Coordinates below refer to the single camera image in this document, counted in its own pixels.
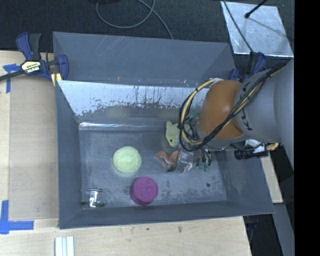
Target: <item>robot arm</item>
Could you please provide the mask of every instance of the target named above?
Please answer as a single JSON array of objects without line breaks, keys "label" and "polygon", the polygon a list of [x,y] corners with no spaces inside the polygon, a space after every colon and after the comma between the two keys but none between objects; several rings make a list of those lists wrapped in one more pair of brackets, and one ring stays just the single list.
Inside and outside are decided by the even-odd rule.
[{"label": "robot arm", "polygon": [[[216,150],[234,150],[236,158],[243,159],[265,156],[279,143],[294,167],[293,73],[292,60],[259,72],[242,84],[223,80],[212,85],[213,79],[198,87],[180,110],[179,172],[183,166],[180,159],[189,163],[197,152],[205,151],[206,159],[205,155]],[[199,115],[189,118],[193,97],[207,85],[212,86]]]}]

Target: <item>black cable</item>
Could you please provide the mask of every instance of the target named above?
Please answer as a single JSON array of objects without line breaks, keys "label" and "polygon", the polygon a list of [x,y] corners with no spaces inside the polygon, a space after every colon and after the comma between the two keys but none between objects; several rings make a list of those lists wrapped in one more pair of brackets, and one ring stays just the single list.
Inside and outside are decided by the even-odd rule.
[{"label": "black cable", "polygon": [[263,0],[261,3],[259,3],[256,7],[254,7],[251,11],[247,12],[244,17],[247,19],[250,17],[250,15],[255,12],[258,8],[260,8],[260,6],[262,6],[266,1],[268,0]]},{"label": "black cable", "polygon": [[185,123],[184,120],[181,122],[181,113],[182,113],[182,109],[184,108],[187,100],[191,96],[191,94],[190,94],[187,97],[187,99],[183,102],[183,104],[182,104],[182,106],[180,108],[180,112],[179,112],[179,126],[178,126],[178,128],[180,129],[179,141],[180,141],[180,144],[183,147],[183,149],[185,151],[187,151],[187,152],[194,152],[196,150],[201,149],[203,146],[205,146],[209,141],[211,141],[225,127],[225,125],[228,122],[230,122],[241,110],[243,110],[246,106],[249,105],[249,103],[252,102],[252,100],[256,97],[256,95],[260,91],[260,89],[263,86],[263,84],[267,81],[267,79],[269,79],[273,74],[275,74],[277,71],[282,69],[287,63],[288,63],[288,61],[280,63],[280,64],[274,66],[271,70],[269,70],[262,77],[260,77],[255,82],[255,84],[243,95],[241,100],[239,100],[237,102],[237,104],[233,107],[233,109],[231,110],[230,114],[227,116],[227,118],[225,119],[225,121],[223,123],[218,125],[208,136],[204,137],[203,141],[200,144],[192,145],[191,147],[189,145],[190,148],[187,148],[183,144],[183,139],[182,139],[182,131],[184,131],[186,133],[186,130],[184,128],[184,123]]},{"label": "black cable", "polygon": [[194,124],[194,125],[191,125],[191,121],[192,120],[190,120],[189,121],[189,126],[190,126],[190,129],[191,129],[191,132],[192,132],[192,136],[193,136],[193,140],[195,139],[195,140],[200,140],[200,137],[199,137],[199,135],[198,135],[198,133],[197,133],[197,131],[196,131],[196,129],[195,129],[195,127],[196,127],[196,124]]},{"label": "black cable", "polygon": [[232,14],[231,14],[228,6],[227,6],[226,0],[223,0],[223,3],[224,3],[224,6],[225,6],[226,10],[228,11],[228,13],[229,13],[232,21],[233,21],[236,29],[238,30],[238,32],[239,32],[240,36],[242,37],[243,41],[245,42],[246,46],[248,46],[248,48],[250,49],[251,52],[254,52],[254,50],[251,48],[251,46],[249,45],[248,41],[246,40],[245,36],[244,36],[244,35],[242,34],[242,32],[240,31],[240,28],[238,27],[238,25],[237,25],[234,17],[232,16]]},{"label": "black cable", "polygon": [[108,21],[106,21],[104,18],[102,18],[102,16],[100,15],[99,13],[99,3],[100,3],[101,0],[98,0],[98,2],[96,3],[95,5],[95,11],[96,11],[96,14],[98,15],[98,17],[104,22],[106,23],[107,25],[111,26],[111,27],[114,27],[114,28],[117,28],[117,29],[133,29],[133,28],[136,28],[138,26],[140,26],[141,24],[143,24],[149,17],[152,13],[154,13],[157,18],[161,21],[161,23],[164,25],[165,29],[168,31],[171,39],[174,39],[173,35],[171,34],[170,32],[170,29],[168,28],[167,24],[164,22],[164,20],[159,16],[159,14],[154,10],[154,7],[155,7],[155,4],[156,4],[156,0],[152,0],[152,7],[150,7],[149,5],[147,5],[145,2],[141,1],[141,0],[136,0],[138,1],[139,3],[143,4],[144,6],[146,6],[147,8],[150,9],[150,12],[148,13],[148,15],[142,20],[140,21],[139,23],[135,24],[135,25],[131,25],[131,26],[118,26],[118,25],[114,25]]}]

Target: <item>black carpet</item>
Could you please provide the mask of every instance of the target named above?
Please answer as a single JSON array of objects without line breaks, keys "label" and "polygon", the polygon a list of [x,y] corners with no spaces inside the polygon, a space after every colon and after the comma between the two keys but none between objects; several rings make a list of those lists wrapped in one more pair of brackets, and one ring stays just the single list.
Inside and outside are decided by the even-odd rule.
[{"label": "black carpet", "polygon": [[[152,0],[144,0],[152,5]],[[234,0],[233,2],[258,4],[260,0]],[[107,34],[117,36],[169,39],[170,36],[159,19],[151,14],[142,25],[132,29],[118,29],[103,23],[96,14],[96,0],[0,0],[0,50],[17,50],[16,37],[23,32],[41,33],[40,52],[53,52],[52,32]],[[295,0],[269,0],[266,5],[277,6],[292,51],[294,45]],[[154,10],[169,27],[174,39],[229,43],[221,3],[217,0],[156,0]],[[102,0],[100,14],[107,21],[130,26],[143,20],[149,10],[136,0]],[[248,65],[247,55],[234,56],[236,67],[243,71]],[[271,67],[281,59],[267,58]],[[289,173],[290,165],[285,157],[273,154],[277,161],[279,177]],[[289,215],[294,210],[290,202]],[[281,249],[274,223],[270,215],[254,218],[256,224],[251,237],[253,256],[281,256]]]}]

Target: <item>green ball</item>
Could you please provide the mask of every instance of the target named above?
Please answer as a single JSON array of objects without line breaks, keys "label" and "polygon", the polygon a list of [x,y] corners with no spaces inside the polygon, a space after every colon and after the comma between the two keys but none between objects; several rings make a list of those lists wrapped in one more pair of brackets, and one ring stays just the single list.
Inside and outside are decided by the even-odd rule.
[{"label": "green ball", "polygon": [[135,173],[141,166],[141,155],[133,146],[124,146],[113,154],[113,165],[123,174]]}]

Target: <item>wooden table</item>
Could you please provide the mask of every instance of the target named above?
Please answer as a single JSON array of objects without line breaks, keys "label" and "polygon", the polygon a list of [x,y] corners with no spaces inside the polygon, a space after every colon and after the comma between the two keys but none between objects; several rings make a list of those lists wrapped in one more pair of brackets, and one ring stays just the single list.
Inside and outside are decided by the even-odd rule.
[{"label": "wooden table", "polygon": [[[3,65],[23,61],[20,52],[0,51],[0,75]],[[55,237],[68,236],[74,236],[76,256],[251,255],[242,217],[60,230],[57,170],[51,170],[57,166],[56,119],[48,118],[56,111],[53,86],[22,75],[11,88],[6,93],[0,82],[0,201],[9,199],[9,219],[35,221],[34,230],[0,235],[0,255],[53,255]],[[261,161],[272,200],[281,203],[271,159]]]}]

